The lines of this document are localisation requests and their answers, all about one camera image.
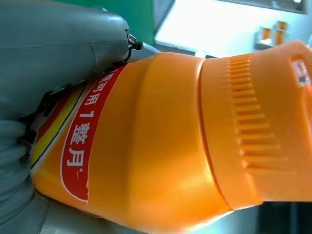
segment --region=gray corrugated pipe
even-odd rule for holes
[[[48,91],[124,57],[127,23],[99,9],[2,0],[0,29],[0,233],[113,233],[100,219],[35,193],[29,167],[20,160],[25,126],[18,119],[36,111]]]

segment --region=red label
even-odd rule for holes
[[[60,177],[76,199],[88,201],[88,165],[93,139],[108,95],[125,66],[96,82],[76,113],[63,149]]]

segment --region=bottle label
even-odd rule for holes
[[[36,115],[25,137],[36,189],[56,200],[70,195],[88,202],[89,161],[97,126],[125,68],[76,87]]]

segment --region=ribbed gray hose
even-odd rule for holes
[[[0,121],[0,220],[5,222],[29,203],[33,187],[29,167],[20,159],[26,149],[17,139],[25,131],[23,123]]]

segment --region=small sticker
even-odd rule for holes
[[[307,67],[302,60],[295,60],[292,62],[292,67],[294,68],[298,81],[300,86],[304,86],[306,84],[310,84],[310,76],[307,71]]]

